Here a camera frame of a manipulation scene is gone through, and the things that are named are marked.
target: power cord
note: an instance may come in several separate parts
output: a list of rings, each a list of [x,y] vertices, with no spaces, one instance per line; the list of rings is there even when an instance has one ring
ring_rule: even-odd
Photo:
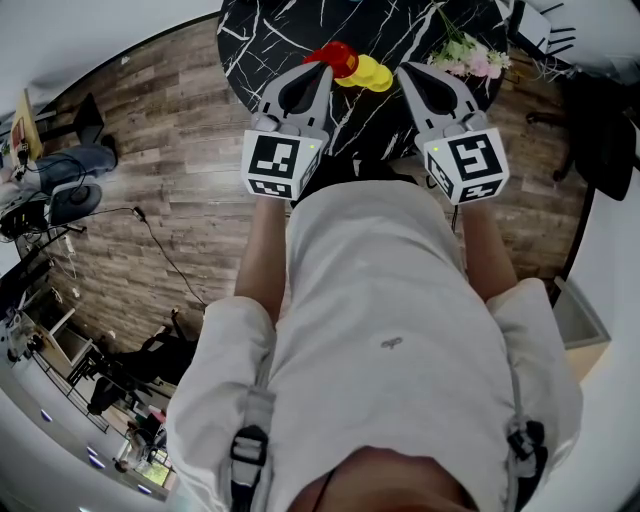
[[[187,285],[187,288],[189,288],[189,291],[191,292],[191,295],[193,295],[196,299],[198,299],[198,302],[200,302],[200,304],[202,304],[203,306],[206,306],[207,304],[196,294],[196,292],[193,291],[193,288],[191,288],[191,284],[187,280],[186,276],[182,272],[180,272],[180,269],[171,260],[171,258],[169,258],[169,255],[165,252],[164,247],[162,247],[162,244],[158,241],[158,239],[153,234],[153,230],[151,229],[151,225],[147,222],[147,218],[145,217],[144,212],[140,209],[140,207],[136,206],[135,208],[114,208],[113,210],[103,210],[101,212],[91,213],[91,214],[87,215],[87,217],[92,216],[92,215],[100,215],[102,213],[117,212],[117,211],[121,211],[121,210],[129,210],[134,215],[134,217],[136,219],[138,219],[140,222],[144,223],[147,226],[147,229],[149,230],[149,234],[151,235],[151,238],[156,243],[156,245],[160,249],[160,252],[162,252],[162,255],[166,258],[166,260],[171,264],[171,266],[175,269],[175,271],[178,274],[180,274],[180,277],[182,277],[182,279],[184,280],[185,284]]]

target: flower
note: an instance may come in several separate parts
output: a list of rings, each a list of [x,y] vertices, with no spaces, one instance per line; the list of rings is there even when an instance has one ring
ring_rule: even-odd
[[[494,78],[500,78],[500,75],[502,74],[502,67],[496,65],[496,64],[490,64],[489,65],[489,69],[487,71],[487,77],[494,79]]]
[[[489,49],[473,36],[461,32],[449,21],[442,9],[438,6],[436,9],[444,21],[448,41],[440,51],[429,56],[428,65],[452,75],[474,75],[486,77],[487,80],[499,78],[502,70],[511,66],[506,53]]]

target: wooden floor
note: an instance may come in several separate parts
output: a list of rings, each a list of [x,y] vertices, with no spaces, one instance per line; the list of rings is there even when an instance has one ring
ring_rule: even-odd
[[[250,114],[225,79],[216,27],[217,20],[209,20],[159,38],[77,84],[57,105],[63,110],[94,94],[105,133],[115,136],[120,152],[120,165],[103,184],[100,209],[140,206],[205,302],[233,290],[253,204],[239,176]],[[565,158],[566,134],[525,122],[532,110],[560,112],[555,84],[532,81],[537,71],[526,62],[516,62],[514,69],[509,78],[520,83],[505,81],[490,110],[513,174],[496,208],[519,276],[549,280],[571,246],[585,186],[575,173],[554,185],[551,173]],[[62,142],[73,144],[77,139],[71,136]],[[397,166],[421,171],[411,160]],[[442,204],[450,214],[451,207]],[[61,269],[73,275],[63,244],[53,244],[58,265],[51,280],[66,304],[77,308],[76,322],[87,334],[105,334],[114,348],[132,350],[168,323],[171,308],[178,306],[190,336],[197,336],[204,308],[144,224],[127,211],[80,224],[88,230],[72,236],[77,279]]]

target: hair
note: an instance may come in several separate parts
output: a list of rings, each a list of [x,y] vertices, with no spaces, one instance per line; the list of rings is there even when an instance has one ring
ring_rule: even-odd
[[[122,467],[122,465],[120,465],[120,461],[119,460],[117,460],[115,462],[113,467],[115,467],[116,471],[118,471],[119,473],[126,473],[127,472],[127,468]]]

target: wall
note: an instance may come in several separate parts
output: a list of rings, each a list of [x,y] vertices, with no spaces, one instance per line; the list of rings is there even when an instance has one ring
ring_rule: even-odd
[[[19,408],[4,392],[10,383],[1,376],[0,383],[0,496],[12,512],[76,512],[79,507],[89,512],[167,510],[163,502],[119,484],[115,469],[93,469],[54,441],[34,423],[36,418],[28,416],[35,402]],[[55,421],[45,428],[61,434]],[[110,472],[116,475],[110,478]]]
[[[25,87],[32,104],[46,104],[113,56],[216,12],[221,4],[222,0],[2,0],[0,117],[15,110]]]
[[[614,512],[640,482],[640,172],[626,199],[596,192],[568,281],[611,335],[582,383],[583,428],[569,459],[527,512]]]
[[[0,243],[0,277],[5,275],[20,261],[16,244]]]
[[[538,10],[556,5],[558,0],[528,0]],[[555,39],[575,35],[571,48],[558,56],[585,68],[604,72],[629,73],[640,79],[633,61],[640,63],[640,12],[631,0],[564,0],[547,17],[554,28],[575,27],[576,32],[561,33]]]
[[[2,364],[0,371],[6,371],[6,368]],[[82,442],[83,449],[89,445],[104,455],[107,461],[120,453],[125,442],[123,437],[111,427],[107,429],[106,434],[98,429],[67,400],[35,361],[23,358],[15,365],[12,373],[22,388],[55,419],[56,423],[72,432],[76,439]]]

